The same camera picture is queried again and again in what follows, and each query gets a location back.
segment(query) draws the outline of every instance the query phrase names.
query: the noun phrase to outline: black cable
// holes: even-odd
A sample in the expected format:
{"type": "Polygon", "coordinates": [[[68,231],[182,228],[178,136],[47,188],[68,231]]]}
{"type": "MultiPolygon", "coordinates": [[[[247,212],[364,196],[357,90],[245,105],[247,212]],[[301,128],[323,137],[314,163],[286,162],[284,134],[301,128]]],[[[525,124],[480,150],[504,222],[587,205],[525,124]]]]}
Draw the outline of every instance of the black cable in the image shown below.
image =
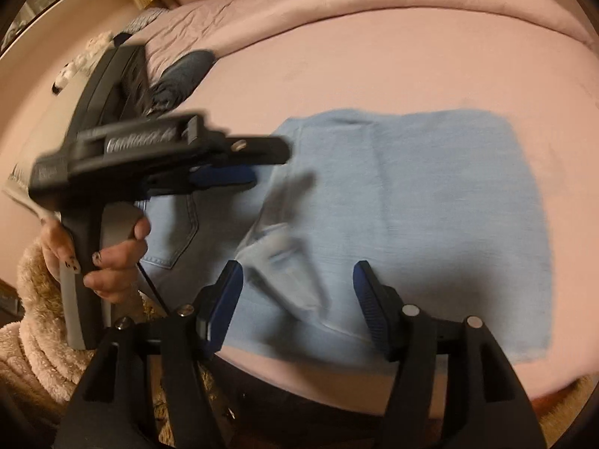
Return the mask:
{"type": "Polygon", "coordinates": [[[139,268],[140,272],[142,273],[142,275],[144,277],[144,280],[146,281],[146,283],[148,284],[148,286],[151,289],[152,293],[154,294],[154,297],[156,298],[156,300],[160,304],[160,307],[162,307],[164,309],[164,311],[166,312],[167,315],[170,315],[171,312],[170,312],[169,308],[165,304],[165,302],[162,299],[161,295],[158,293],[158,291],[156,289],[156,286],[154,285],[154,282],[152,282],[152,279],[150,279],[150,277],[148,276],[148,274],[146,273],[146,271],[142,267],[142,263],[141,262],[137,262],[137,268],[139,268]]]}

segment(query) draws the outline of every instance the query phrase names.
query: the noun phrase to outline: device handle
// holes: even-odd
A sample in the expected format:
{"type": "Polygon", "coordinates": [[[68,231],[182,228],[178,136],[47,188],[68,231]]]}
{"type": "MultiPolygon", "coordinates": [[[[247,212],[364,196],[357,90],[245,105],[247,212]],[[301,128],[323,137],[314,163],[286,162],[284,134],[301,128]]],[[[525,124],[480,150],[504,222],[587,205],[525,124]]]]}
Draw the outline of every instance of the device handle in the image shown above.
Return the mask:
{"type": "Polygon", "coordinates": [[[67,343],[73,349],[95,349],[104,330],[101,299],[83,285],[83,277],[95,270],[92,254],[100,249],[104,205],[61,211],[62,226],[73,238],[81,271],[61,264],[62,307],[67,343]]]}

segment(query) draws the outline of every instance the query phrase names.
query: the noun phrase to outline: blue denim fabric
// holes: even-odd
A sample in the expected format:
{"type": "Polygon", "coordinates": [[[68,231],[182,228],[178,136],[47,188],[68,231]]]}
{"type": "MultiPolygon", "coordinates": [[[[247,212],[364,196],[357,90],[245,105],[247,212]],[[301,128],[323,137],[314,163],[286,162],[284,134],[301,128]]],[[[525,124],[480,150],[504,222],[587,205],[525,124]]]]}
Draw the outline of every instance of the blue denim fabric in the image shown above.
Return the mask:
{"type": "Polygon", "coordinates": [[[299,322],[246,275],[226,344],[390,370],[372,347],[352,289],[353,265],[368,260],[404,301],[431,315],[483,318],[511,361],[543,355],[551,252],[534,177],[504,118],[481,110],[339,110],[289,119],[277,134],[293,143],[291,161],[258,168],[251,190],[191,196],[195,234],[190,218],[183,233],[175,229],[181,204],[148,209],[148,270],[168,304],[188,302],[213,282],[260,217],[263,226],[286,223],[303,243],[328,305],[321,323],[299,322]],[[169,239],[175,231],[180,242],[169,239]],[[170,269],[156,266],[174,257],[170,269]]]}

